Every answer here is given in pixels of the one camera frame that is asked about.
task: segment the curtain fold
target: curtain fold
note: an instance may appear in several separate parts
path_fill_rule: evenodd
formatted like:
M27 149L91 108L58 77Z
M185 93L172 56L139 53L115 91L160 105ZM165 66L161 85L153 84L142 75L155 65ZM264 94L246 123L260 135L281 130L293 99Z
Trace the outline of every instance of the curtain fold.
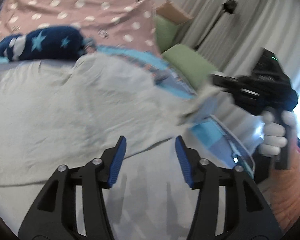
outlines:
M190 47L205 36L221 4L227 0L200 1L193 2L191 7L187 0L184 5L193 16L197 13L182 39L182 43ZM235 14L221 17L198 52L226 75L238 76L249 74L260 48L266 48L277 55L293 88L300 94L300 0L237 1ZM218 95L215 115L250 151L260 143L260 118L233 105L226 93Z

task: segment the device handle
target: device handle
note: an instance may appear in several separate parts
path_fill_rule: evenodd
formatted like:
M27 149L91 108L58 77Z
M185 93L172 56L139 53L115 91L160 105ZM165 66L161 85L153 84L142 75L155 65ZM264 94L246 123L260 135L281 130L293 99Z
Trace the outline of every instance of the device handle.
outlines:
M287 139L287 145L281 148L281 152L274 159L274 169L275 170L289 170L290 169L290 152L291 152L291 142L292 142L292 129L282 120L282 109L274 109L270 107L267 109L274 116L274 122L282 125L285 129L284 137Z

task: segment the finger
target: finger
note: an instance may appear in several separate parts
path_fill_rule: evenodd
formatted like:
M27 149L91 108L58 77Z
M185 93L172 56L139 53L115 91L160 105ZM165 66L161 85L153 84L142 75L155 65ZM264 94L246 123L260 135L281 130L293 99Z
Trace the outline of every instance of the finger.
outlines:
M282 125L274 122L265 124L265 126L263 127L263 132L265 133L265 135L278 137L284 136L286 133L285 128Z
M287 124L291 128L297 127L296 116L293 112L283 111L282 112L282 120L284 121L285 124Z
M265 135L263 138L263 144L277 146L283 148L287 145L288 140L285 137L278 137L278 136L268 136Z
M263 111L262 112L262 121L264 123L271 123L274 121L274 116L271 112L269 111Z
M277 156L281 151L279 147L267 144L261 144L259 150L262 155L267 157Z

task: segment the teal star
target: teal star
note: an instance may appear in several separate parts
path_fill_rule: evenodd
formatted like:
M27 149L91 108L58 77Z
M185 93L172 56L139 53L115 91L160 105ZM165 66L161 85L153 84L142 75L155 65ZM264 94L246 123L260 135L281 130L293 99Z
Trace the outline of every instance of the teal star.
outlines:
M38 51L41 51L41 42L47 37L47 36L41 36L42 31L39 33L37 37L32 38L32 49L31 51L34 51L34 49L37 49Z
M68 39L68 36L66 36L64 39L61 40L61 46L60 46L60 48L66 48L68 46L68 43L70 41L71 40Z

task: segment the navy blue pillow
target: navy blue pillow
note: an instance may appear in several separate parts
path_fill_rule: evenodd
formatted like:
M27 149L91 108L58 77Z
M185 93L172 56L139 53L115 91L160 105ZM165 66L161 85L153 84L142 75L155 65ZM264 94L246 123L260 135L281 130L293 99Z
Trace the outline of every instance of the navy blue pillow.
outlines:
M26 35L10 35L0 42L0 56L10 61L29 59L72 59L83 54L84 38L70 26L37 29Z

